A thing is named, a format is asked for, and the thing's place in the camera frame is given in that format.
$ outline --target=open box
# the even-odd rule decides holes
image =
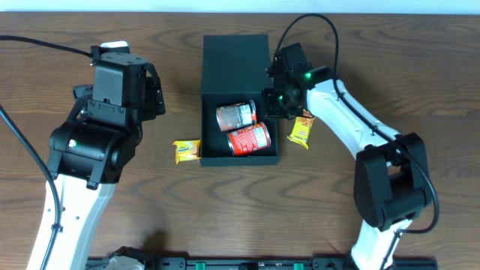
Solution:
[[[275,165],[278,154],[277,120],[266,118],[262,90],[272,87],[265,69],[270,65],[269,39],[260,35],[210,35],[203,38],[202,69],[202,166]],[[268,148],[234,157],[227,133],[218,126],[219,106],[253,100],[259,122],[270,134]]]

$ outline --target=wooden table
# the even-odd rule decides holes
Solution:
[[[292,14],[1,13],[2,35],[88,50],[127,40],[155,65],[166,115],[144,124],[97,230],[92,256],[122,245],[191,256],[290,256],[346,253],[362,219],[353,202],[354,160],[315,121],[310,150],[289,142],[280,123],[278,166],[175,165],[174,140],[200,138],[203,35],[268,34],[270,49]],[[435,256],[441,269],[480,264],[480,17],[331,15],[340,35],[340,77],[364,106],[427,146],[442,214],[428,235],[406,235],[398,256]],[[331,65],[333,37],[317,19],[296,25],[315,66]],[[0,102],[46,160],[48,139],[74,102],[71,87],[92,83],[80,55],[0,43]],[[41,221],[45,180],[0,124],[0,269],[24,269]],[[412,227],[431,220],[424,211]]]

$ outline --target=white wall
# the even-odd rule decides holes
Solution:
[[[480,14],[480,0],[0,0],[0,11]]]

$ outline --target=can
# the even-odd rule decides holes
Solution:
[[[263,122],[232,131],[227,134],[227,139],[234,157],[248,155],[272,144],[269,131]]]
[[[237,103],[217,108],[217,122],[221,131],[232,131],[235,129],[255,125],[257,123],[257,110],[255,102]]]

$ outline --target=yellow wrapper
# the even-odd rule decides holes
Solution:
[[[287,136],[287,138],[288,140],[298,143],[299,145],[308,149],[308,136],[310,135],[310,129],[314,124],[315,118],[312,118],[312,115],[307,111],[304,111],[304,116],[307,118],[297,117],[295,119],[295,125],[293,126],[292,133]]]
[[[200,140],[191,141],[176,141],[173,142],[174,146],[177,146],[175,150],[175,163],[180,161],[194,161],[199,160]]]

